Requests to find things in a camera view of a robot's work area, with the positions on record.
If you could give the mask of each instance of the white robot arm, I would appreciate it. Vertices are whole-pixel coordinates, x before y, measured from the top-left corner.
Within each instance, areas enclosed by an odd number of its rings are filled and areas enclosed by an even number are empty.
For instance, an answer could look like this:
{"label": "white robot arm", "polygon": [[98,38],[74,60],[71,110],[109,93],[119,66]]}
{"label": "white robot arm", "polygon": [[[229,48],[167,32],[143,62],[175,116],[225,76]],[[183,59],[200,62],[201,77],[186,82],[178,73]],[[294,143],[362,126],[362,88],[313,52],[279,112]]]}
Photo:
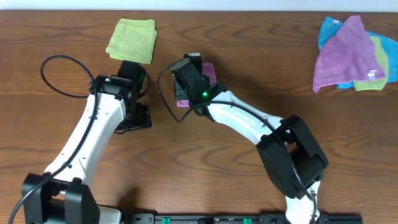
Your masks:
{"label": "white robot arm", "polygon": [[[201,75],[198,54],[185,55],[170,71],[196,114],[233,128],[257,146],[271,181],[286,195],[286,219],[291,224],[308,224],[319,217],[317,192],[328,161],[300,118],[283,121],[217,83],[209,85],[208,77]],[[289,153],[285,145],[293,142],[297,147]]]}
{"label": "white robot arm", "polygon": [[[87,98],[86,108],[79,123],[72,132],[61,153],[46,168],[44,173],[55,172],[71,156],[81,139],[90,120],[94,105],[94,95]],[[56,175],[54,179],[72,182],[81,179],[82,184],[91,187],[95,170],[111,135],[126,115],[124,100],[115,99],[114,95],[99,93],[96,120],[91,127],[86,141],[68,168]]]}

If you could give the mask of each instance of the blue cloth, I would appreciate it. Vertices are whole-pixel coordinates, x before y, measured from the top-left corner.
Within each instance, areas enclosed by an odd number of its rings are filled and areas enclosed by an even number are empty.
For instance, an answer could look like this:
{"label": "blue cloth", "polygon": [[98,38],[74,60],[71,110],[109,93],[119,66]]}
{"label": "blue cloth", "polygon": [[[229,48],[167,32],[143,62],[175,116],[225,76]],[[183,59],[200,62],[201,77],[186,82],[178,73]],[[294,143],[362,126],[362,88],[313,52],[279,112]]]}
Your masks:
{"label": "blue cloth", "polygon": [[[335,20],[334,18],[326,17],[321,26],[321,30],[318,36],[318,48],[322,49],[323,45],[329,40],[330,37],[336,35],[337,31],[343,25],[342,22]],[[389,64],[389,77],[387,82],[395,82],[398,80],[398,42],[384,37],[379,34],[368,31],[370,36],[380,38],[381,45],[388,56]],[[354,87],[354,82],[340,83],[337,88],[347,89]]]}

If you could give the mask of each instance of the pink cloth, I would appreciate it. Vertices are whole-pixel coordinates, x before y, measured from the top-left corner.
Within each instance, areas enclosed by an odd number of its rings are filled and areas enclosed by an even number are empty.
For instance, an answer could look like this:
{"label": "pink cloth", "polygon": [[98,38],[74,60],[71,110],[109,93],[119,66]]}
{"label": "pink cloth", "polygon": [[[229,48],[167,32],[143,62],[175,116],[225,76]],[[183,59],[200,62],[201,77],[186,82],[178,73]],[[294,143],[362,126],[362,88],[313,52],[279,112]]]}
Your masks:
{"label": "pink cloth", "polygon": [[[202,73],[202,75],[206,75],[209,77],[210,85],[217,82],[216,73],[214,71],[214,66],[212,63],[208,63],[208,62],[202,63],[201,73]],[[189,107],[189,102],[188,102],[188,100],[178,100],[177,106],[178,107]]]}
{"label": "pink cloth", "polygon": [[312,83],[314,92],[323,86],[384,78],[374,49],[361,17],[350,16],[318,55]]}

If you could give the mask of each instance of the wood grain surface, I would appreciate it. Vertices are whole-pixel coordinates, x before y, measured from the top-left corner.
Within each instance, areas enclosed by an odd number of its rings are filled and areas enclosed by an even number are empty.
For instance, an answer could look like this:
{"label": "wood grain surface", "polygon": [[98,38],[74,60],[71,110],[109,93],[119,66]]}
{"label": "wood grain surface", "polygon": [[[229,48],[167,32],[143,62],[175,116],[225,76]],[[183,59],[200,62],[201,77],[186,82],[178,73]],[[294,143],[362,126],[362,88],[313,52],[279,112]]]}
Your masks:
{"label": "wood grain surface", "polygon": [[[29,172],[41,174],[65,145],[86,101],[49,89],[39,68],[69,55],[93,74],[117,73],[105,52],[116,23],[154,19],[158,37],[149,105],[152,129],[112,136],[96,171],[100,204],[129,212],[259,213],[285,210],[256,148],[221,124],[191,114],[177,124],[160,101],[155,79],[187,52],[215,66],[220,83],[270,114],[303,118],[329,158],[319,208],[360,213],[365,223],[398,223],[398,85],[383,91],[312,91],[317,38],[335,12],[0,11],[0,223],[21,197]],[[367,30],[398,40],[398,14],[360,13]],[[67,60],[45,70],[59,89],[87,93],[88,78]],[[174,105],[173,81],[162,89]],[[172,107],[178,115],[186,109]],[[23,223],[23,210],[15,223]]]}

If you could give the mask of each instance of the microfiber towel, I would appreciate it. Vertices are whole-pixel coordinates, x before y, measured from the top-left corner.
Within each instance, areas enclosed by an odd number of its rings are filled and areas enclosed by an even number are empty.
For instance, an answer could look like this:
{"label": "microfiber towel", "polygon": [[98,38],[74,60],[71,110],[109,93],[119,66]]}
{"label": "microfiber towel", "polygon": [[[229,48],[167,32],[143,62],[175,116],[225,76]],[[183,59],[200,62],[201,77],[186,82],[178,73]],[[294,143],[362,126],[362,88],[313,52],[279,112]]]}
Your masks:
{"label": "microfiber towel", "polygon": [[[323,21],[323,24],[320,29],[320,33],[318,36],[318,47],[321,50],[323,45],[330,39],[336,35],[337,31],[343,25],[342,22],[335,20],[334,18],[326,17]],[[373,32],[368,31],[368,34],[372,37],[380,38],[381,45],[388,56],[388,65],[389,65],[389,76],[387,82],[396,82],[398,80],[398,42],[384,37],[379,34],[375,34]],[[354,87],[353,82],[349,83],[340,83],[337,85],[337,88],[351,88]]]}
{"label": "microfiber towel", "polygon": [[121,19],[105,51],[113,59],[150,64],[156,36],[155,21],[152,19]]}
{"label": "microfiber towel", "polygon": [[374,45],[376,46],[374,50],[374,54],[376,56],[378,64],[383,68],[384,74],[386,74],[385,78],[381,78],[379,80],[368,81],[368,82],[359,82],[354,81],[354,87],[356,91],[361,90],[382,90],[387,83],[387,79],[389,77],[389,69],[388,69],[388,56],[386,55],[383,47],[381,47],[380,38],[371,37]]}
{"label": "microfiber towel", "polygon": [[374,49],[361,17],[350,16],[318,55],[312,83],[314,92],[323,86],[384,78]]}
{"label": "microfiber towel", "polygon": [[[202,75],[206,75],[209,77],[210,85],[217,82],[216,72],[214,71],[214,66],[212,63],[208,63],[208,62],[202,63],[201,73],[202,73]],[[189,102],[188,102],[188,100],[178,100],[177,106],[178,107],[189,107]]]}

